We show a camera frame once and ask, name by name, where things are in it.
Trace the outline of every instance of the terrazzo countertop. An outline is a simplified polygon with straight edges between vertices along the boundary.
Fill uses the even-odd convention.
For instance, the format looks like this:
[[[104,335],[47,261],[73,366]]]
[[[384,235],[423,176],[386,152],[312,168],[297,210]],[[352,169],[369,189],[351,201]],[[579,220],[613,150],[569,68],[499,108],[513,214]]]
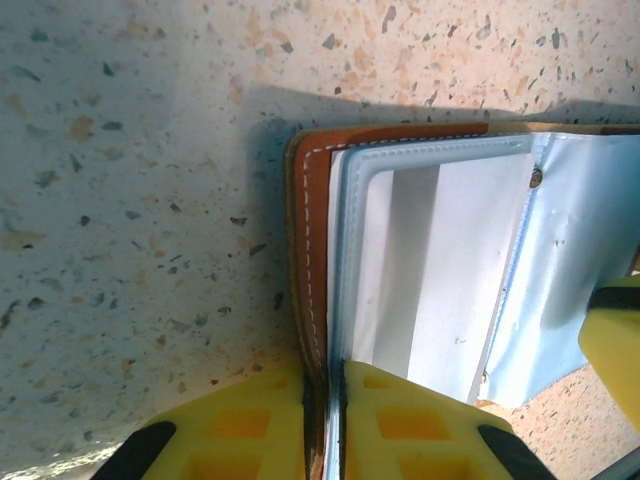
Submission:
[[[300,128],[640,118],[635,1],[0,8],[6,478],[296,360],[281,158]]]

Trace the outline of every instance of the white stitching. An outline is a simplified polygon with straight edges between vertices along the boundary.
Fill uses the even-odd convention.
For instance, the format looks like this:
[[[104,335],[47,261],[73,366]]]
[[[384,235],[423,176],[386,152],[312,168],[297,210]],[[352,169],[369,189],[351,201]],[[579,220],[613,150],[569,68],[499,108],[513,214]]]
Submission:
[[[446,139],[450,138],[469,138],[469,137],[477,137],[480,135],[476,134],[467,134],[467,135],[456,135],[456,136],[448,136]],[[309,160],[313,156],[314,153],[320,153],[327,150],[332,150],[334,148],[352,148],[352,147],[362,147],[368,145],[376,145],[376,144],[385,144],[385,143],[403,143],[403,142],[423,142],[427,140],[443,140],[442,137],[434,138],[434,137],[420,137],[420,138],[401,138],[399,140],[374,140],[371,142],[361,142],[361,143],[339,143],[337,145],[327,145],[323,148],[313,148],[309,150],[304,155],[304,163],[302,166],[302,185],[304,188],[304,220],[305,220],[305,239],[306,239],[306,267],[307,267],[307,291],[308,291],[308,300],[309,300],[309,315],[311,317],[311,327],[313,329],[313,343],[316,350],[316,354],[318,355],[318,363],[320,361],[320,344],[318,342],[318,330],[316,327],[316,318],[315,313],[313,311],[313,296],[312,296],[312,287],[311,287],[311,229],[309,223],[310,209],[309,209]]]

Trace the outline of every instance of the brown leather wallet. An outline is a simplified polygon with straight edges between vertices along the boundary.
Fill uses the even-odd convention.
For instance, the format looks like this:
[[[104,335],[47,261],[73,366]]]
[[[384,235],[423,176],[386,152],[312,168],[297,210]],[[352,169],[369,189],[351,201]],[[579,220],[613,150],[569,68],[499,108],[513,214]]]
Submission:
[[[356,146],[486,134],[562,131],[638,133],[637,125],[544,123],[401,124],[303,130],[285,150],[289,275],[294,320],[310,395],[305,405],[308,478],[321,478],[327,386],[327,225],[332,154]]]

